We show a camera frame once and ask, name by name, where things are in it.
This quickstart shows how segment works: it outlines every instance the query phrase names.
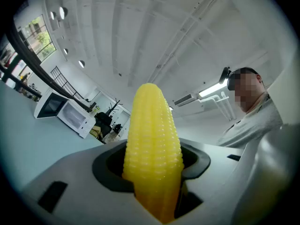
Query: recessed light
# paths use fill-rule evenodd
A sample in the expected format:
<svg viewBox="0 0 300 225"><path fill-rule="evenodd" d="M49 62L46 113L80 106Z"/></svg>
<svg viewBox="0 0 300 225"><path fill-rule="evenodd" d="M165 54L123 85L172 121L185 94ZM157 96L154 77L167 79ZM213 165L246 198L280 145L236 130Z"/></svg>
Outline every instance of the recessed light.
<svg viewBox="0 0 300 225"><path fill-rule="evenodd" d="M62 19L65 19L67 14L68 14L68 10L65 7L60 7L60 17Z"/></svg>
<svg viewBox="0 0 300 225"><path fill-rule="evenodd" d="M56 13L55 12L50 12L50 17L52 18L52 20L54 20L55 17L56 17Z"/></svg>
<svg viewBox="0 0 300 225"><path fill-rule="evenodd" d="M84 62L84 61L82 61L82 60L79 60L78 62L79 62L79 64L80 64L80 66L84 68L84 66L85 66L85 62Z"/></svg>
<svg viewBox="0 0 300 225"><path fill-rule="evenodd" d="M213 92L215 92L215 91L217 91L217 90L219 90L219 89L221 89L223 87L226 87L227 86L227 80L228 79L225 79L222 84L221 83L217 83L217 84L209 87L208 89L205 89L202 92L199 92L199 95L201 97L205 97L206 95L209 95L209 94L211 94L211 93L213 93Z"/></svg>

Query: white microwave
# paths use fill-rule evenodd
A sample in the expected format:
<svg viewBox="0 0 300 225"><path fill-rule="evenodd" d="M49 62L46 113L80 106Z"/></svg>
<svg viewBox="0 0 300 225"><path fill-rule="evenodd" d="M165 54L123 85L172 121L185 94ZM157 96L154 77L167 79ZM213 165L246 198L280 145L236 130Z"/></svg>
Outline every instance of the white microwave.
<svg viewBox="0 0 300 225"><path fill-rule="evenodd" d="M83 138L96 123L95 118L74 100L58 94L51 88L42 95L37 103L34 117L58 117Z"/></svg>

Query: railing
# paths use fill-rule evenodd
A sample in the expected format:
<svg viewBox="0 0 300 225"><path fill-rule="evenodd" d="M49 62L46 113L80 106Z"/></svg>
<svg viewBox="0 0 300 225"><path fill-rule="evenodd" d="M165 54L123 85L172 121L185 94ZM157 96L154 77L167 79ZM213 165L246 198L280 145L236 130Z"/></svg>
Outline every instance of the railing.
<svg viewBox="0 0 300 225"><path fill-rule="evenodd" d="M51 75L53 76L54 81L61 86L64 90L66 90L69 94L71 94L76 99L84 99L74 88L73 86L67 81L64 75L60 72L58 67L55 67L51 71Z"/></svg>

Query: person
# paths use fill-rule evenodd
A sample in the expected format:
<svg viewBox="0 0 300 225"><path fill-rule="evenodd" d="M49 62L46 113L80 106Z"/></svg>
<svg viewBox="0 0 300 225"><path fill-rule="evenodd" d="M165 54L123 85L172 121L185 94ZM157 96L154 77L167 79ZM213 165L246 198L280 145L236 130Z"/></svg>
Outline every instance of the person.
<svg viewBox="0 0 300 225"><path fill-rule="evenodd" d="M28 75L30 75L30 73L27 73L27 74L25 74L25 75L22 77L22 79L21 79L21 82L22 82L22 83L24 83L25 81L27 81ZM21 87L20 84L16 83L16 84L15 84L14 90L19 91L19 90L20 90L20 87Z"/></svg>
<svg viewBox="0 0 300 225"><path fill-rule="evenodd" d="M267 93L262 77L252 68L243 67L231 72L227 87L234 90L235 102L246 115L228 128L218 140L218 146L245 148L253 139L281 127L281 117Z"/></svg>

